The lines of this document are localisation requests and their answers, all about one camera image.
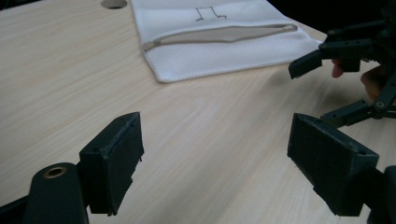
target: light wood tabletop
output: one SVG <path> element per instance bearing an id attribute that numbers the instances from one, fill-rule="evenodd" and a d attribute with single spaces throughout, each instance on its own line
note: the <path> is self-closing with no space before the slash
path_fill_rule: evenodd
<path id="1" fill-rule="evenodd" d="M 325 35 L 308 27 L 313 37 Z M 78 153 L 114 118 L 139 111 L 145 154 L 114 217 L 93 224 L 365 223 L 335 216 L 287 156 L 293 113 L 319 117 L 366 99 L 362 72 L 332 63 L 298 79 L 288 64 L 161 83 L 131 6 L 45 0 L 0 11 L 0 205 L 40 169 Z M 395 120 L 340 130 L 396 163 Z"/>

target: white pouch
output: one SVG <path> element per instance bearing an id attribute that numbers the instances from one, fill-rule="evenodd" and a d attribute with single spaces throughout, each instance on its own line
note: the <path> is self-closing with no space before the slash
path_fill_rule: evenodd
<path id="1" fill-rule="evenodd" d="M 142 50 L 161 82 L 289 63 L 319 44 L 265 0 L 131 3 Z"/>

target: human hand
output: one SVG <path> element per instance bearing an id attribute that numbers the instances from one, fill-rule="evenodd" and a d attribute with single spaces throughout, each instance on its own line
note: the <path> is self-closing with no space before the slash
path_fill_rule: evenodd
<path id="1" fill-rule="evenodd" d="M 334 64 L 334 67 L 332 68 L 332 76 L 340 77 L 343 75 L 344 71 L 341 68 L 342 61 L 333 59 L 332 63 Z M 379 65 L 370 71 L 365 72 L 361 75 L 361 82 L 363 83 L 370 100 L 375 100 L 387 83 L 385 67 L 383 65 Z"/>

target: black drawing on bag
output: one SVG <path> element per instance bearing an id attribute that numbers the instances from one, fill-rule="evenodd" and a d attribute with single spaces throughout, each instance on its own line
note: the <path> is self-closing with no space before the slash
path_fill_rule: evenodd
<path id="1" fill-rule="evenodd" d="M 218 19 L 227 20 L 227 16 L 219 16 L 213 7 L 196 7 L 198 14 L 200 16 L 196 21 L 213 21 Z"/>

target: wooden table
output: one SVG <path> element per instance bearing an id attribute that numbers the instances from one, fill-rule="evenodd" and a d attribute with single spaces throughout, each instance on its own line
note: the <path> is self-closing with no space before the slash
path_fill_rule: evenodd
<path id="1" fill-rule="evenodd" d="M 366 99 L 359 73 L 334 79 L 331 69 L 291 80 L 281 64 L 164 84 L 142 56 L 129 5 L 46 0 L 0 11 L 0 204 L 140 111 L 146 153 L 134 183 L 118 215 L 88 210 L 91 223 L 365 223 L 367 207 L 334 216 L 286 155 L 293 113 L 319 117 Z M 376 151 L 384 171 L 396 162 L 394 122 L 341 131 Z"/>

